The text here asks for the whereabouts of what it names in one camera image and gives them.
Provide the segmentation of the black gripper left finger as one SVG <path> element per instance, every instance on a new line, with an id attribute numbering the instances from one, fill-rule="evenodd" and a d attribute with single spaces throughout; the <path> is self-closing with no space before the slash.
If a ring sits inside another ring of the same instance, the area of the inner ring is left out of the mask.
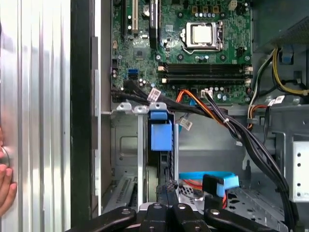
<path id="1" fill-rule="evenodd" d="M 159 185 L 156 188 L 156 202 L 142 204 L 139 211 L 121 206 L 68 231 L 165 232 L 168 227 L 168 206 L 168 187 Z"/>

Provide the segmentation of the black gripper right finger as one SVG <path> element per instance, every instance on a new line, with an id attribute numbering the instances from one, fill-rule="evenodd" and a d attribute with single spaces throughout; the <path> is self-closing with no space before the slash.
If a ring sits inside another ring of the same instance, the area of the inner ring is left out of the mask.
<path id="1" fill-rule="evenodd" d="M 271 232 L 272 228 L 224 209 L 206 209 L 201 215 L 191 206 L 168 197 L 173 232 Z"/>

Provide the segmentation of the person's bare hand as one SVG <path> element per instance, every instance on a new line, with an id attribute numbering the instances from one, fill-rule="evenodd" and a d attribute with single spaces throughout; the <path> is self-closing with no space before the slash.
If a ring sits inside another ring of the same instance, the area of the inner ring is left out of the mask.
<path id="1" fill-rule="evenodd" d="M 14 203 L 17 183 L 12 181 L 13 170 L 5 164 L 0 164 L 0 217 L 11 208 Z"/>

